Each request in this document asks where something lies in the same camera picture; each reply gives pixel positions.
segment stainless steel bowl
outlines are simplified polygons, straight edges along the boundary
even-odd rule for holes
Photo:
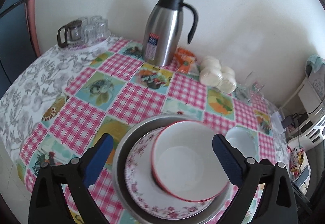
[[[142,210],[130,196],[124,180],[124,168],[126,158],[131,148],[141,137],[151,132],[152,130],[168,126],[174,122],[178,122],[184,119],[186,119],[186,117],[183,115],[159,115],[146,119],[129,130],[128,133],[122,138],[116,149],[112,167],[114,189],[122,205],[140,223],[170,224],[172,222],[175,224],[204,224],[211,220],[218,213],[225,200],[230,196],[230,188],[226,188],[227,190],[216,197],[205,210],[199,214],[183,220],[164,220],[152,216]]]

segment brown teapot handle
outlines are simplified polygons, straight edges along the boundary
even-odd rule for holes
[[[62,43],[60,32],[63,28],[64,28],[64,42]],[[64,25],[59,29],[57,33],[57,44],[59,45],[59,47],[65,48],[68,46],[67,35],[68,35],[68,25]]]

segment tablecloth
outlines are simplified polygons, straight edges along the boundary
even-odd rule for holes
[[[41,162],[66,164],[108,132],[114,149],[89,191],[111,224],[137,223],[114,192],[113,155],[133,125],[161,113],[186,114],[224,135],[234,126],[245,127],[256,144],[256,160],[282,161],[288,167],[285,137],[272,129],[272,104],[245,104],[234,93],[217,92],[198,77],[176,72],[176,61],[161,68],[150,65],[141,58],[141,46],[119,37],[92,52],[69,53],[55,46],[9,88],[0,100],[0,134],[29,191]],[[231,188],[231,198],[209,223],[229,205],[237,191]],[[75,221],[82,223],[69,188],[63,189]],[[260,185],[244,223],[250,221],[262,190]]]

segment label sticker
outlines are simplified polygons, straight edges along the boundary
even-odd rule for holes
[[[153,33],[149,34],[149,40],[147,44],[147,50],[146,50],[146,58],[150,60],[155,59],[157,44],[158,44],[159,36]]]

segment blue gripper pad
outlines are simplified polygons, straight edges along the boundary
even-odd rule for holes
[[[212,148],[230,182],[235,186],[241,187],[243,183],[242,169],[218,135],[215,135],[212,139]]]
[[[108,133],[106,133],[106,135],[106,139],[103,141],[84,171],[83,184],[86,188],[96,183],[100,172],[112,152],[113,137]]]

